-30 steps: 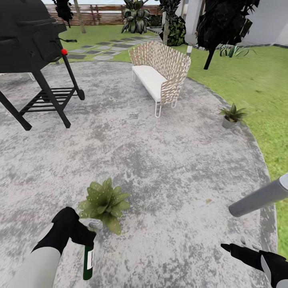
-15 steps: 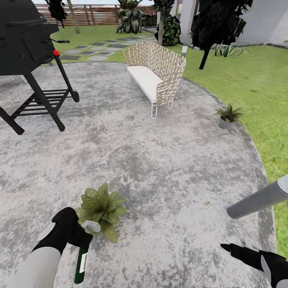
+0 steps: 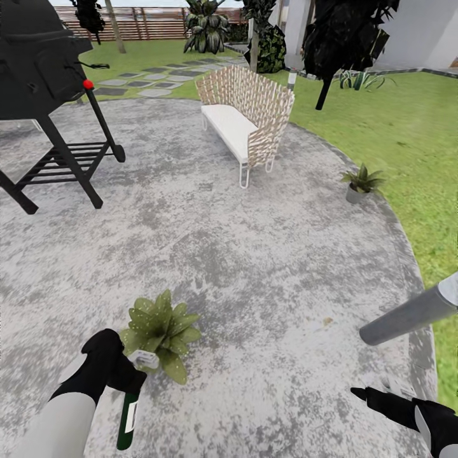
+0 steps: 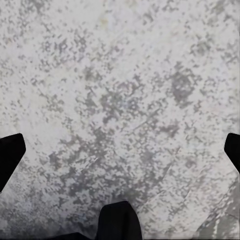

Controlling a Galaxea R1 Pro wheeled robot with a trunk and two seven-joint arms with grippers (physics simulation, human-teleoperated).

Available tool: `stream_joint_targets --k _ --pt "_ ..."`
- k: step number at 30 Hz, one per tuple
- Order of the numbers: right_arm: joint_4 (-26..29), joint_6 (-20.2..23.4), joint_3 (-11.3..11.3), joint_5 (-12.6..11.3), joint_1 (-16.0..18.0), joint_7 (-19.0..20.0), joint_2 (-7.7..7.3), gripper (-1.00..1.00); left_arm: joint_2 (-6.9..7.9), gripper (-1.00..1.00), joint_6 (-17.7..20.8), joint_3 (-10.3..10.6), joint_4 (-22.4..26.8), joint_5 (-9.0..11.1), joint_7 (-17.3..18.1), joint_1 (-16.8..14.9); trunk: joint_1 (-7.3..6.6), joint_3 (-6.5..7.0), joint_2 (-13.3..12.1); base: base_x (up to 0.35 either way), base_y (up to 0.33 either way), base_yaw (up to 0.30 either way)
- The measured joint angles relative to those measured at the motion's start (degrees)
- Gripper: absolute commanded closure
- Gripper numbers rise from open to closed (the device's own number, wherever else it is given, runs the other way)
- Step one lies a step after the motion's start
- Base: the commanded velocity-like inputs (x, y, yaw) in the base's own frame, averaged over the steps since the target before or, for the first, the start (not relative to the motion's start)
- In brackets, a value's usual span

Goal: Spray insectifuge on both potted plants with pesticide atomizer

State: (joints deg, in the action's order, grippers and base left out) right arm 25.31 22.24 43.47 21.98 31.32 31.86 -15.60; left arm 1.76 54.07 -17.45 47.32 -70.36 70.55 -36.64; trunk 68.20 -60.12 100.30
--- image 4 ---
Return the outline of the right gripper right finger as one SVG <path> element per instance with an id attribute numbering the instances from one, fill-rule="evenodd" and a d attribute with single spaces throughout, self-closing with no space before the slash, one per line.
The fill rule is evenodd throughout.
<path id="1" fill-rule="evenodd" d="M 225 141 L 224 151 L 240 173 L 240 135 L 228 133 Z"/>

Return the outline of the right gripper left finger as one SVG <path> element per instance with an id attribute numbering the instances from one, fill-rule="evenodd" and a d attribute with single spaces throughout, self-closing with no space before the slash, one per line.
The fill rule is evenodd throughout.
<path id="1" fill-rule="evenodd" d="M 0 138 L 0 193 L 26 153 L 22 133 Z"/>

